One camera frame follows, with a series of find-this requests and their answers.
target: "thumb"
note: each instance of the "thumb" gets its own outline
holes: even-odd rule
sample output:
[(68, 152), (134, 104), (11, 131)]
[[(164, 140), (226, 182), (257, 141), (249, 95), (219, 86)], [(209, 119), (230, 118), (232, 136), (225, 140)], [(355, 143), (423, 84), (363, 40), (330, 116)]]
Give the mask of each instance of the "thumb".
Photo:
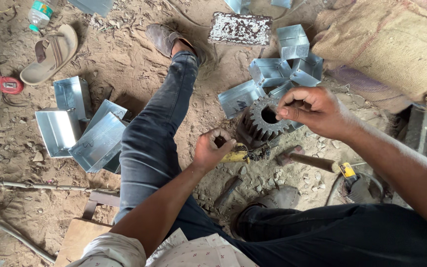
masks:
[(219, 148), (219, 151), (222, 154), (227, 155), (227, 153), (232, 150), (235, 144), (237, 144), (237, 141), (235, 139), (230, 139)]
[(277, 113), (283, 119), (292, 120), (306, 125), (312, 119), (311, 112), (292, 106), (283, 106), (278, 109)]

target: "green bottle cap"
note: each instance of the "green bottle cap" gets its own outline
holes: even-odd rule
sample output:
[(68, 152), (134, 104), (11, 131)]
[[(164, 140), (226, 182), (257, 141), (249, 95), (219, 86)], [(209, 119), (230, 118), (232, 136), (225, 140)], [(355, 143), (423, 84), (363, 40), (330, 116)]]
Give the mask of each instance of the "green bottle cap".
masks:
[(36, 25), (31, 24), (31, 25), (29, 25), (29, 28), (35, 32), (39, 32), (39, 28)]

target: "gear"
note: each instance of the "gear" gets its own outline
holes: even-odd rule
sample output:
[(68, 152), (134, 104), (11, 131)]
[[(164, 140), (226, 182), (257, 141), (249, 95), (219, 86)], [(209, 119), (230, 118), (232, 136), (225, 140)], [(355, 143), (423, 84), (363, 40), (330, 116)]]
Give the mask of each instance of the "gear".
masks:
[(276, 107), (278, 99), (264, 96), (255, 100), (249, 112), (245, 116), (245, 129), (248, 135), (257, 141), (271, 141), (274, 138), (287, 133), (291, 120), (276, 119)]

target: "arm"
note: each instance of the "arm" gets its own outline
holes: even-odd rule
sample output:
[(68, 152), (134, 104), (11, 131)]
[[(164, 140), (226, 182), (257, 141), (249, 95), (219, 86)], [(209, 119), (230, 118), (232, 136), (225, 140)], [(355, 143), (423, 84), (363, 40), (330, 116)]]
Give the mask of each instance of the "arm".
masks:
[(277, 113), (349, 145), (427, 221), (427, 157), (361, 122), (325, 88), (291, 89)]
[[(214, 143), (219, 136), (227, 141), (221, 148)], [(131, 210), (110, 232), (139, 240), (148, 258), (166, 237), (200, 179), (218, 165), (235, 143), (236, 141), (221, 128), (201, 135), (197, 140), (193, 162), (168, 184)]]

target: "shoe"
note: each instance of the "shoe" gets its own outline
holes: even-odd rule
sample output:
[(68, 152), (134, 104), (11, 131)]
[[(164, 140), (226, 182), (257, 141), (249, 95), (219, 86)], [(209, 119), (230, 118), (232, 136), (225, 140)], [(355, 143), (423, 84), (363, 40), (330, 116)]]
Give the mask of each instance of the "shoe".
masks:
[(285, 185), (278, 189), (273, 189), (264, 197), (257, 197), (249, 203), (244, 210), (239, 212), (230, 224), (230, 231), (236, 239), (241, 237), (237, 234), (238, 218), (250, 206), (264, 206), (270, 209), (294, 209), (301, 198), (299, 190), (296, 187)]
[(192, 45), (186, 38), (182, 36), (177, 31), (169, 28), (164, 24), (150, 24), (146, 27), (146, 37), (151, 43), (154, 44), (159, 52), (161, 52), (164, 56), (171, 58), (172, 47), (174, 46), (174, 41), (176, 39), (181, 39), (185, 42), (186, 45), (190, 46), (197, 55), (197, 58), (200, 61), (200, 66), (205, 63), (207, 58), (205, 51), (195, 45)]

